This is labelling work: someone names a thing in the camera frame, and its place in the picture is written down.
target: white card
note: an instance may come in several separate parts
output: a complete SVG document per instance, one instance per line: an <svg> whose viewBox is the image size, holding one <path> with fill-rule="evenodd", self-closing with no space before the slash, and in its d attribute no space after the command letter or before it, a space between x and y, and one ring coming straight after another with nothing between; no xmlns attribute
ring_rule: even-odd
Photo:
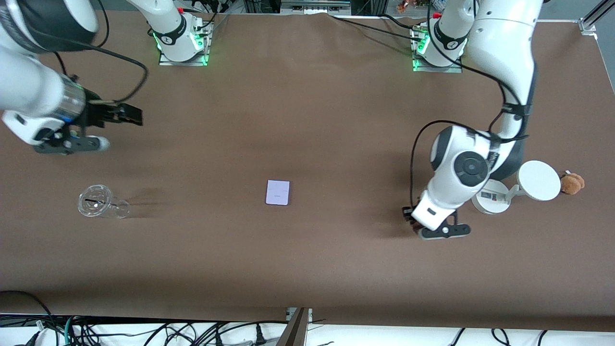
<svg viewBox="0 0 615 346"><path fill-rule="evenodd" d="M283 180L267 180L267 195L265 203L276 206L288 206L290 182Z"/></svg>

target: stuffed toy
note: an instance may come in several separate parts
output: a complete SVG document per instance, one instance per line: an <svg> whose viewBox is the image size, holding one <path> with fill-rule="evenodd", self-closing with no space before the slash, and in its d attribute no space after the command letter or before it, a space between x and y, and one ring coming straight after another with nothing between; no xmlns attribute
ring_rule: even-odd
<svg viewBox="0 0 615 346"><path fill-rule="evenodd" d="M566 175L561 178L561 192L567 195L574 195L585 187L585 180L575 173L566 171Z"/></svg>

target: metal frame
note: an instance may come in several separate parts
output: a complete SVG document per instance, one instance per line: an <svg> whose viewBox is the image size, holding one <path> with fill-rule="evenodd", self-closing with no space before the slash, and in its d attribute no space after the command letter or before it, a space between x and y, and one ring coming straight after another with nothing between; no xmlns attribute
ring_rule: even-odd
<svg viewBox="0 0 615 346"><path fill-rule="evenodd" d="M352 15L350 0L282 0L280 14Z"/></svg>
<svg viewBox="0 0 615 346"><path fill-rule="evenodd" d="M304 346L311 313L308 308L298 308L288 322L276 346Z"/></svg>
<svg viewBox="0 0 615 346"><path fill-rule="evenodd" d="M602 0L585 17L579 19L579 28L583 35L593 35L596 32L595 24L604 17L613 7L615 0Z"/></svg>

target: green led light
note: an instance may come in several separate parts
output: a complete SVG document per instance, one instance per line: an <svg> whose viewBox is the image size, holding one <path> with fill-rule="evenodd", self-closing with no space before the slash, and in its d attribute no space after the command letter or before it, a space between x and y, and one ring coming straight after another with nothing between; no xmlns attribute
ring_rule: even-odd
<svg viewBox="0 0 615 346"><path fill-rule="evenodd" d="M156 40L156 47L158 47L158 50L162 52L162 48L160 48L160 42L158 41L156 35L154 35L154 40Z"/></svg>
<svg viewBox="0 0 615 346"><path fill-rule="evenodd" d="M190 36L190 40L192 40L192 44L194 44L194 48L195 49L201 49L200 46L203 45L202 44L203 41L197 42L198 39L199 39L199 35L192 35L192 36Z"/></svg>
<svg viewBox="0 0 615 346"><path fill-rule="evenodd" d="M425 43L419 45L419 49L418 49L419 54L425 54L425 50L427 50L427 46L429 45L429 41L430 41L429 35L425 35L424 39L426 40Z"/></svg>

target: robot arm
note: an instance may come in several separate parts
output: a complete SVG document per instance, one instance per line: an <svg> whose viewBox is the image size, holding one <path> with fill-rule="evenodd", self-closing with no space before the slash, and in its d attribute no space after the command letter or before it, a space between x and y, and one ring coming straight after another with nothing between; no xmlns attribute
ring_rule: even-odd
<svg viewBox="0 0 615 346"><path fill-rule="evenodd" d="M202 19L180 14L172 0L129 0L147 18L158 46L176 62L203 50ZM102 151L104 137L86 136L88 126L105 122L142 125L141 110L126 104L90 103L100 98L68 77L44 66L37 54L83 50L80 45L38 33L90 44L98 22L89 0L0 1L0 109L17 137L42 153ZM71 132L81 128L81 135Z"/></svg>
<svg viewBox="0 0 615 346"><path fill-rule="evenodd" d="M446 218L488 179L501 180L516 172L523 158L523 141L506 139L525 134L531 113L536 83L531 38L542 0L482 0L473 24L468 26L468 16L474 16L473 4L449 0L440 18L442 24L432 23L432 45L424 58L437 66L451 65L433 45L455 60L467 42L478 69L497 77L510 90L504 88L499 133L479 134L451 126L436 138L430 157L435 175L412 212L412 218L430 230L443 228Z"/></svg>

